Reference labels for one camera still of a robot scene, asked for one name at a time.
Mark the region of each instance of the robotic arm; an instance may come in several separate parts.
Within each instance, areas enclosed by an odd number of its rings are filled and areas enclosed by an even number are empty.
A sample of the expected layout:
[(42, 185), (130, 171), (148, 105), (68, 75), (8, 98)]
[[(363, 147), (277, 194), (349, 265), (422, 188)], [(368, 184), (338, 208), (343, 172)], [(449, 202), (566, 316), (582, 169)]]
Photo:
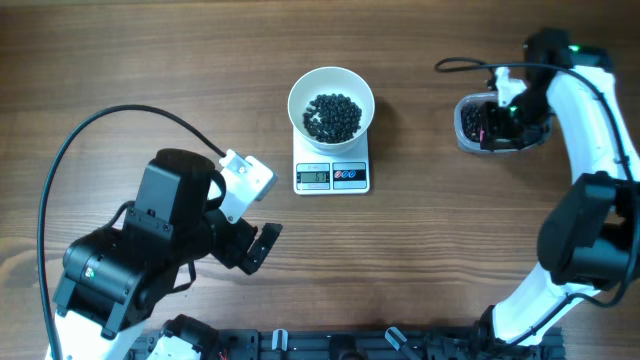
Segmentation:
[[(237, 266), (247, 275), (258, 270), (282, 226), (266, 224), (254, 242), (258, 229), (242, 215), (277, 176), (232, 150), (220, 163), (218, 172), (201, 155), (160, 150), (147, 165), (135, 202), (121, 208), (122, 230), (108, 224), (69, 246), (53, 298), (63, 359), (125, 358), (158, 301), (193, 283), (197, 259), (212, 254), (229, 269)], [(174, 287), (183, 265), (191, 282)], [(160, 340), (158, 351), (202, 355), (179, 337)]]
[[(624, 283), (629, 269), (631, 279), (638, 276), (633, 246), (638, 205), (632, 193), (637, 193), (637, 184), (631, 188), (627, 174), (638, 178), (640, 159), (618, 108), (611, 61), (604, 50), (572, 45), (560, 30), (543, 30), (524, 48), (527, 63), (506, 65), (525, 67), (529, 87), (510, 79), (507, 67), (497, 67), (490, 84), (495, 84), (498, 101), (479, 110), (480, 148), (520, 150), (543, 142), (552, 110), (562, 127), (573, 186), (540, 230), (539, 263), (476, 325), (484, 334), (475, 339), (476, 354), (495, 354), (492, 349), (505, 344), (538, 345), (580, 301)], [(576, 76), (536, 64), (570, 70), (601, 96)], [(616, 145), (622, 145), (625, 158)], [(621, 224), (606, 222), (612, 210), (623, 219)]]

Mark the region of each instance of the wood grain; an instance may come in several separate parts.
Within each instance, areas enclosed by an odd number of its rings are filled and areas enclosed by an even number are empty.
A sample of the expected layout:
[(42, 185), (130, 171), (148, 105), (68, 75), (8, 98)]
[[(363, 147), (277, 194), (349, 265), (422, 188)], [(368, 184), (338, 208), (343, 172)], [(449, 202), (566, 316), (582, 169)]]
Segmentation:
[[(42, 358), (46, 336), (35, 267), (40, 191), (67, 134), (120, 103), (180, 115), (220, 147), (255, 154), (280, 181), (246, 219), (285, 230), (257, 274), (197, 264), (186, 293), (160, 302), (218, 328), (344, 329), (470, 324), (536, 262), (541, 222), (570, 183), (559, 131), (507, 157), (461, 152), (453, 107), (485, 73), (439, 75), (447, 56), (520, 60), (542, 26), (609, 49), (618, 99), (640, 140), (638, 4), (626, 1), (92, 1), (0, 8), (0, 357)], [(64, 4), (77, 3), (65, 0)], [(2, 1), (4, 5), (20, 5)], [(292, 191), (286, 99), (310, 69), (337, 65), (371, 85), (373, 190)], [(135, 197), (163, 147), (211, 155), (148, 114), (117, 114), (71, 146), (51, 194), (47, 271), (54, 289), (70, 242)], [(561, 323), (570, 359), (640, 357), (640, 293), (612, 310), (579, 306)]]

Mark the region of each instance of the scale display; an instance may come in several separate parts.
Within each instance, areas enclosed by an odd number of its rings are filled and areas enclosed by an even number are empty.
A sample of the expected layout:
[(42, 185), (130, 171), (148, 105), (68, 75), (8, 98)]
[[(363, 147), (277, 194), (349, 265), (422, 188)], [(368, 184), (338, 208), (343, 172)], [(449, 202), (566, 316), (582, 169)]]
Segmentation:
[(301, 183), (324, 183), (327, 182), (329, 177), (327, 173), (301, 173), (300, 174), (300, 182)]
[(293, 190), (299, 195), (363, 194), (369, 191), (366, 134), (352, 149), (319, 154), (294, 134)]

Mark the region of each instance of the small plastic container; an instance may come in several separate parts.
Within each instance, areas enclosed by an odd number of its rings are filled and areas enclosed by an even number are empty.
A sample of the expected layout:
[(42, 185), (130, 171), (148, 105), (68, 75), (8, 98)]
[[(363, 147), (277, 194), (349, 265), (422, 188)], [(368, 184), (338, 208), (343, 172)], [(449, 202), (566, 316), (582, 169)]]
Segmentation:
[(532, 146), (543, 144), (551, 135), (551, 130), (544, 136), (544, 138), (536, 144), (528, 146), (524, 149), (500, 149), (500, 150), (482, 150), (480, 148), (480, 143), (473, 142), (469, 140), (464, 134), (464, 130), (462, 128), (462, 108), (467, 104), (476, 104), (478, 106), (484, 104), (485, 102), (493, 101), (498, 102), (498, 93), (496, 92), (487, 92), (487, 93), (478, 93), (467, 95), (456, 105), (456, 108), (453, 112), (453, 126), (456, 131), (456, 137), (458, 138), (458, 147), (465, 152), (473, 153), (473, 154), (503, 154), (503, 153), (511, 153), (516, 151), (521, 151), (528, 149)]

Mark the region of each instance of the white bowl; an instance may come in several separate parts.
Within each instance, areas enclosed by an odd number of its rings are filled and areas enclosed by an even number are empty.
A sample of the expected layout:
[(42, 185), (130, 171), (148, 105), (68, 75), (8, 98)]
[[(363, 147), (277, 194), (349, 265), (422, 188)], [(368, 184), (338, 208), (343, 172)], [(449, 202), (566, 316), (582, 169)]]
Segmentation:
[[(327, 144), (316, 140), (304, 128), (302, 114), (305, 113), (309, 102), (318, 95), (342, 94), (350, 97), (362, 110), (360, 129), (353, 134), (353, 139), (338, 144)], [(304, 74), (291, 88), (289, 101), (289, 120), (295, 131), (322, 153), (339, 153), (350, 149), (358, 138), (364, 134), (375, 111), (375, 101), (369, 85), (358, 74), (340, 67), (328, 66), (318, 68)]]

